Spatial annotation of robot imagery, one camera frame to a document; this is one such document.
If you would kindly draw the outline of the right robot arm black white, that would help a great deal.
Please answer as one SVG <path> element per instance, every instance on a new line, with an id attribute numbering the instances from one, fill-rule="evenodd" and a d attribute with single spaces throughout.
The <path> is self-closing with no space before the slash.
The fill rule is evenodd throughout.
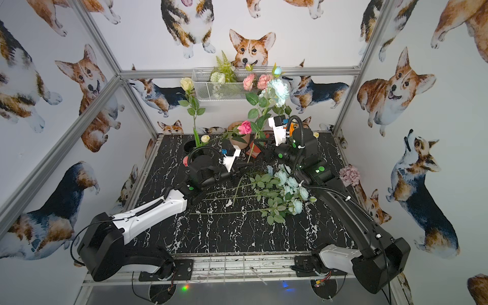
<path id="1" fill-rule="evenodd" d="M 372 294 L 390 287 L 405 268 L 409 244 L 392 237 L 348 194 L 328 186 L 335 176 L 322 158 L 313 132 L 303 127 L 299 117 L 271 117 L 268 125 L 273 137 L 265 139 L 262 152 L 291 169 L 293 178 L 331 210 L 356 245 L 354 249 L 324 247 L 316 254 L 320 265 L 353 274 Z"/>

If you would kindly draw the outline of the tall blue rose stem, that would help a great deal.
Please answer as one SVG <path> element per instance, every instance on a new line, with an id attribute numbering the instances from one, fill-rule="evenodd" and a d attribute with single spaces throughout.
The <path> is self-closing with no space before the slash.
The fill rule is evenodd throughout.
<path id="1" fill-rule="evenodd" d="M 274 78 L 268 83 L 267 89 L 261 90 L 260 94 L 246 94 L 246 100 L 252 106 L 247 118 L 251 123 L 254 140 L 265 138 L 263 128 L 272 111 L 279 115 L 285 113 L 285 103 L 290 96 L 290 90 L 280 79 L 282 73 L 282 68 L 275 64 L 270 73 Z"/>

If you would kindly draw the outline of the light blue rose spray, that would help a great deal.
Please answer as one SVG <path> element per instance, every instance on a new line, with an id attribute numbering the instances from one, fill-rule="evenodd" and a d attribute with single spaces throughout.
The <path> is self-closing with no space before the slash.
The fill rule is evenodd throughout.
<path id="1" fill-rule="evenodd" d="M 228 189 L 231 194 L 226 194 L 224 190 L 213 191 L 204 197 L 203 201 L 210 202 L 216 200 L 240 200 L 240 199 L 252 199 L 262 200 L 264 198 L 271 198 L 278 200 L 278 203 L 293 202 L 299 200 L 302 202 L 308 202 L 313 196 L 301 186 L 296 188 L 288 185 L 287 183 L 280 185 L 275 184 L 275 180 L 271 182 L 255 182 L 245 184 L 236 188 Z"/>

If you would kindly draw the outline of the magenta pink rose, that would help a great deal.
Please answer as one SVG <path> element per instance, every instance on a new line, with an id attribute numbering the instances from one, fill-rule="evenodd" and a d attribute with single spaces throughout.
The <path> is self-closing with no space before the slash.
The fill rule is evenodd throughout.
<path id="1" fill-rule="evenodd" d="M 240 130 L 241 134 L 248 134 L 248 133 L 251 134 L 251 132 L 252 132 L 251 123 L 249 121 L 243 121 L 243 123 L 239 127 L 239 130 Z M 228 135 L 229 135 L 229 133 L 228 133 L 228 131 L 226 131 L 224 133 L 224 138 L 228 139 Z"/>

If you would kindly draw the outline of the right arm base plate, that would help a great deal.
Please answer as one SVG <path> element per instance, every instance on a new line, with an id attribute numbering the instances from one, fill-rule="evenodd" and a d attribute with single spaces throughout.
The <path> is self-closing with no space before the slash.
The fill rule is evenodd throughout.
<path id="1" fill-rule="evenodd" d="M 294 264 L 291 270 L 296 272 L 298 277 L 326 277 L 344 276 L 345 272 L 338 269 L 329 269 L 314 255 L 298 255 L 294 257 Z"/>

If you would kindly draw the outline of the blue and yellow rose spray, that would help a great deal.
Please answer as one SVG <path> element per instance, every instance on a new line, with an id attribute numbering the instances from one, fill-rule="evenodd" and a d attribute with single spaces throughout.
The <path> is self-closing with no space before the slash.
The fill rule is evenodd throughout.
<path id="1" fill-rule="evenodd" d="M 272 177 L 269 175 L 264 175 L 262 177 L 256 175 L 254 179 L 247 177 L 249 180 L 247 186 L 251 186 L 258 191 L 280 191 L 285 194 L 295 194 L 299 188 L 299 183 L 292 175 L 291 167 L 284 164 L 278 164 L 277 166 L 272 167 L 274 168 L 274 175 Z"/>

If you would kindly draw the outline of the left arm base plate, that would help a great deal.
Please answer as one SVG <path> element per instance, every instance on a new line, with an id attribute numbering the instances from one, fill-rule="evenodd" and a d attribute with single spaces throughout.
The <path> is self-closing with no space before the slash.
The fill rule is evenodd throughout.
<path id="1" fill-rule="evenodd" d="M 188 281 L 192 277 L 193 267 L 193 259 L 176 259 L 173 262 L 165 262 L 155 273 L 141 272 L 139 281 Z"/>

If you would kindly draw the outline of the blue rose spray from bouquet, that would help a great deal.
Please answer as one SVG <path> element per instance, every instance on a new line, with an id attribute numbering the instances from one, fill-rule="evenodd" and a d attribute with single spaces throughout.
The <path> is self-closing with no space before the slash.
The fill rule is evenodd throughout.
<path id="1" fill-rule="evenodd" d="M 309 196 L 306 199 L 299 194 L 292 196 L 287 202 L 283 200 L 282 203 L 277 202 L 278 198 L 273 199 L 273 203 L 265 208 L 256 208 L 252 210 L 238 210 L 231 212 L 191 212 L 191 216 L 236 216 L 238 214 L 247 215 L 251 213 L 259 213 L 261 217 L 265 218 L 269 225 L 274 223 L 286 223 L 286 216 L 296 216 L 304 211 L 307 204 L 315 204 L 318 198 Z"/>

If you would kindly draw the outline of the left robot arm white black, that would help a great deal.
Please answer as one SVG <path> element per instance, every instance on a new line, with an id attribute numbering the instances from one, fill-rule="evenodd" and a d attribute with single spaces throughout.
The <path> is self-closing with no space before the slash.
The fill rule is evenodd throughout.
<path id="1" fill-rule="evenodd" d="M 240 153 L 237 146 L 220 151 L 210 146 L 195 149 L 188 157 L 184 180 L 164 195 L 113 216 L 95 216 L 77 249 L 93 281 L 102 282 L 118 272 L 148 273 L 161 280 L 173 277 L 177 265 L 165 249 L 134 252 L 129 243 L 143 231 L 201 202 L 208 189 L 242 175 L 248 165 L 235 163 Z"/>

